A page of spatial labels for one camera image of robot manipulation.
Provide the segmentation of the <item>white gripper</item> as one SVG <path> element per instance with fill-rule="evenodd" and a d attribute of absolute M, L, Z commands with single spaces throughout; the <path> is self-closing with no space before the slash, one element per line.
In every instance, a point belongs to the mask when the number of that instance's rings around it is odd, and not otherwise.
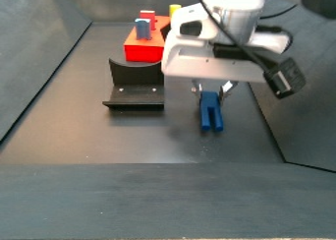
<path fill-rule="evenodd" d="M 214 19 L 222 24 L 241 46 L 258 46 L 281 54 L 289 38 L 284 33 L 256 30 L 264 3 L 222 3 L 209 7 Z M 262 69 L 250 61 L 213 57 L 214 44 L 233 45 L 224 36 L 200 3 L 178 9 L 170 19 L 165 38 L 161 71 L 165 76 L 192 78 L 190 91 L 201 98 L 198 79 L 230 80 L 218 88 L 218 102 L 229 97 L 237 82 L 262 82 Z"/>

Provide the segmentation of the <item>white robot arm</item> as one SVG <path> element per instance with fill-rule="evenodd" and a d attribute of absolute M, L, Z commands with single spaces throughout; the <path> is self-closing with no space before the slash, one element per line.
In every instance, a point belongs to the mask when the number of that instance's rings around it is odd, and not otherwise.
<path fill-rule="evenodd" d="M 264 82 L 274 96 L 294 91 L 281 57 L 289 38 L 257 31 L 265 0 L 198 0 L 177 9 L 164 44 L 161 71 L 193 80 L 225 80 L 220 92 L 237 82 Z"/>

